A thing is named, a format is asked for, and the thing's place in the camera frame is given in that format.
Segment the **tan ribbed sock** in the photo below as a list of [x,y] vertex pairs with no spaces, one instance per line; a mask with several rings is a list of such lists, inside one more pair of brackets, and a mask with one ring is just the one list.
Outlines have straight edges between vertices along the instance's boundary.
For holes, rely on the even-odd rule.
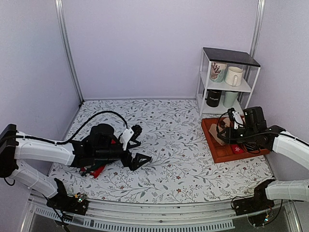
[[218,132],[217,132],[217,125],[216,124],[211,124],[209,128],[209,133],[213,136],[214,139],[218,139]]

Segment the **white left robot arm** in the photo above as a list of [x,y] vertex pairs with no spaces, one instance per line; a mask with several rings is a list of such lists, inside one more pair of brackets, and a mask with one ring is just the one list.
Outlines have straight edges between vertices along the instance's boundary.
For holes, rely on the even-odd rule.
[[29,136],[9,124],[0,134],[0,176],[20,181],[30,189],[42,193],[62,210],[72,205],[62,181],[51,179],[28,165],[26,160],[56,162],[75,168],[99,168],[120,160],[124,167],[135,171],[151,161],[151,157],[137,153],[131,148],[140,146],[137,137],[142,128],[134,125],[127,128],[120,137],[114,135],[114,128],[108,124],[93,126],[90,134],[81,141],[49,141]]

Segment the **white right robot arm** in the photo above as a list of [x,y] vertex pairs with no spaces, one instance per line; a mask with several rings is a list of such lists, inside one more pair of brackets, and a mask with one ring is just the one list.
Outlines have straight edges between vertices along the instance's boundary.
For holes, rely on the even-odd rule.
[[[233,127],[220,130],[216,126],[217,137],[227,144],[252,144],[277,154],[284,155],[306,169],[309,168],[309,144],[274,125],[267,126],[263,109],[260,106],[243,110],[244,118],[238,111],[230,108],[223,115],[228,115]],[[268,200],[309,200],[309,181],[276,181],[269,179],[254,189],[254,196],[250,199],[250,207],[254,211],[261,210]]]

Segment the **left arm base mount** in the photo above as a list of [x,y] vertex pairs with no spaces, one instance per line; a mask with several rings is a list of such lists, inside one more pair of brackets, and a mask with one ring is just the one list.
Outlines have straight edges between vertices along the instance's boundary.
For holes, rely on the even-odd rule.
[[82,197],[69,196],[62,181],[54,178],[57,185],[57,192],[54,197],[48,198],[46,205],[60,211],[85,216],[88,210],[89,201]]

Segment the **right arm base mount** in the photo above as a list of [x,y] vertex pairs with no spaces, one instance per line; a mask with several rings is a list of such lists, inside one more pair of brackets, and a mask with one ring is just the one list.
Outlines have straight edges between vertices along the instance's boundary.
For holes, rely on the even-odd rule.
[[275,206],[273,200],[266,196],[266,187],[274,182],[275,179],[269,179],[257,185],[253,190],[253,196],[249,198],[238,197],[231,201],[231,208],[237,216],[266,210]]

